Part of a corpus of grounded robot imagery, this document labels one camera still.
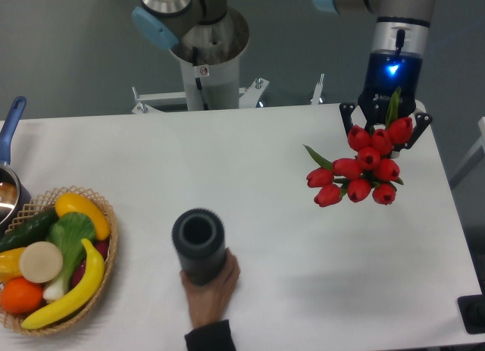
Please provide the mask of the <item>person's bare hand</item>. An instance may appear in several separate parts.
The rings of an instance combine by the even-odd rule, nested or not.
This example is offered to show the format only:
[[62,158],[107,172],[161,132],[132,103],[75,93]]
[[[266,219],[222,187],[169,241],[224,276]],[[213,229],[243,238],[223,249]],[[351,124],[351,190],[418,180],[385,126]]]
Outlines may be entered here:
[[188,302],[189,317],[194,329],[222,320],[239,276],[238,260],[229,248],[226,248],[226,261],[221,272],[205,285],[193,284],[186,272],[180,271],[180,279]]

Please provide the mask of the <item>dark sleeved forearm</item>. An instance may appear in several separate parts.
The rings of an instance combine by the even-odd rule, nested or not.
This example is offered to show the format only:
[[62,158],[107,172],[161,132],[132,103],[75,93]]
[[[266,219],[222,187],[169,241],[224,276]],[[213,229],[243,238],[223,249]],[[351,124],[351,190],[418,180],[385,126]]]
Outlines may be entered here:
[[189,351],[236,351],[228,320],[195,328],[184,338]]

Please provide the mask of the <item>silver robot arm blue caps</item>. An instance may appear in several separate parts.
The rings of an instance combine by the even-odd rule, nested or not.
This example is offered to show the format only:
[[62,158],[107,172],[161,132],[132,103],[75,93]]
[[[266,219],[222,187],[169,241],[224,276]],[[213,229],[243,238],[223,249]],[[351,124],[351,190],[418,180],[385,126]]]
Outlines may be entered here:
[[[377,15],[368,70],[356,106],[372,127],[385,124],[399,92],[399,116],[413,116],[411,136],[395,147],[410,149],[431,116],[415,103],[435,0],[312,0],[320,11],[366,11]],[[132,19],[151,44],[180,63],[186,104],[191,111],[252,108],[266,88],[256,80],[239,86],[239,60],[249,42],[246,19],[227,0],[140,0]]]

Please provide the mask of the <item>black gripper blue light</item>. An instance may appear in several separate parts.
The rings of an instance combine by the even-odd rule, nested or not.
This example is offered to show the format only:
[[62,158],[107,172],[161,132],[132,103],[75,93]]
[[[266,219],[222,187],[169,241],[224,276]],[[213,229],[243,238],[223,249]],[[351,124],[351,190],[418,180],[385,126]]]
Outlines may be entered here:
[[358,102],[342,102],[339,112],[346,136],[355,126],[352,113],[359,105],[369,127],[385,124],[392,94],[400,89],[398,117],[409,116],[413,111],[415,125],[408,142],[395,144],[394,151],[410,149],[430,126],[433,118],[422,110],[415,110],[415,93],[421,72],[422,59],[408,55],[372,53],[368,61],[365,84]]

